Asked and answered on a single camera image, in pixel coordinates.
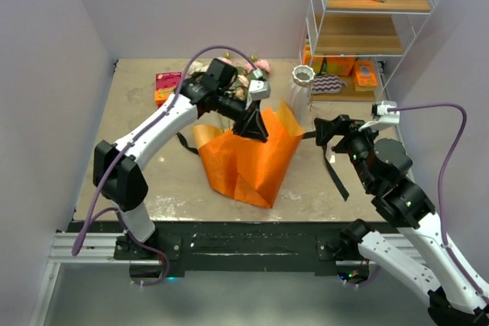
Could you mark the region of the orange paper flower wrap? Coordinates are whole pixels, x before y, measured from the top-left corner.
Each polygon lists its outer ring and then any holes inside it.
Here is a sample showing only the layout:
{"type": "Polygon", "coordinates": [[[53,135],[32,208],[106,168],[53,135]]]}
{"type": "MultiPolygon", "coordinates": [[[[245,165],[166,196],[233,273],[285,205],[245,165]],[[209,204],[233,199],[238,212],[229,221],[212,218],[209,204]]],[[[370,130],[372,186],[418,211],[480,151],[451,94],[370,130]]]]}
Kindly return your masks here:
{"type": "Polygon", "coordinates": [[[261,208],[272,208],[290,162],[303,138],[286,102],[262,111],[267,142],[239,137],[210,124],[192,127],[209,185],[218,193],[261,208]]]}

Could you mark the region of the black ribbon with gold text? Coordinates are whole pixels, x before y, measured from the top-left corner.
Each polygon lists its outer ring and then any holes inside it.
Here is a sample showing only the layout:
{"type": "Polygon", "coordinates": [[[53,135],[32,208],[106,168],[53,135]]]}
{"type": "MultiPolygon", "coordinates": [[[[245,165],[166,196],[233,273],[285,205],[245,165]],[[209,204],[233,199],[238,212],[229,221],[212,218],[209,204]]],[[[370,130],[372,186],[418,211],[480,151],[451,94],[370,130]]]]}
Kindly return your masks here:
{"type": "MultiPolygon", "coordinates": [[[[191,152],[195,155],[199,155],[199,151],[195,147],[190,147],[188,145],[187,139],[180,132],[176,133],[176,137],[178,138],[182,147],[184,147],[186,150],[188,150],[189,152],[191,152]]],[[[342,183],[341,179],[339,178],[334,167],[332,166],[330,159],[327,157],[327,146],[324,146],[322,148],[322,151],[323,151],[323,159],[324,159],[325,168],[326,168],[329,176],[331,177],[333,183],[335,184],[335,187],[337,188],[338,192],[340,193],[341,197],[346,202],[348,200],[350,194],[349,194],[348,190],[345,188],[345,185],[342,183]]]]}

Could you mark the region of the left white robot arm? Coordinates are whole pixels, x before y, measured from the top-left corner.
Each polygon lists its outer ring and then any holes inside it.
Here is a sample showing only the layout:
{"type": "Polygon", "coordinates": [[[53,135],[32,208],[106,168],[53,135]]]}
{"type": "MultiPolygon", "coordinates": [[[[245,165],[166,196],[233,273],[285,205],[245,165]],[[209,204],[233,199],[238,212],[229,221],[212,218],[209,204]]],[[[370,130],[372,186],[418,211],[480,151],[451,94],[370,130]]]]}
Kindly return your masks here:
{"type": "Polygon", "coordinates": [[[185,78],[166,102],[132,132],[113,144],[103,140],[96,145],[93,182],[98,193],[118,210],[134,238],[131,249],[141,259],[150,259],[158,250],[157,229],[144,204],[148,184],[143,171],[163,145],[212,111],[234,122],[233,134],[267,141],[260,104],[269,97],[270,85],[260,69],[253,69],[248,75],[247,98],[242,101],[232,94],[237,79],[236,67],[215,58],[206,71],[185,78]]]}

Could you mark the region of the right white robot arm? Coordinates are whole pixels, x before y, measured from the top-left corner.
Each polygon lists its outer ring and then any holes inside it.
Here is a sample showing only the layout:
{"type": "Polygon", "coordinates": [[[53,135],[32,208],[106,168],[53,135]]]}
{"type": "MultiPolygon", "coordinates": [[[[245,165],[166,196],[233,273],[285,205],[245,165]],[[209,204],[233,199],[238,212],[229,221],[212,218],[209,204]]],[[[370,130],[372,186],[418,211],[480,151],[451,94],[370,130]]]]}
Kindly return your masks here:
{"type": "Polygon", "coordinates": [[[413,161],[404,145],[379,138],[364,121],[347,115],[315,118],[314,126],[316,145],[321,148],[333,137],[341,138],[333,152],[348,155],[377,213],[415,247],[424,262],[397,249],[361,219],[327,245],[334,258],[373,261],[415,293],[437,325],[486,325],[488,284],[449,243],[429,196],[408,178],[413,161]]]}

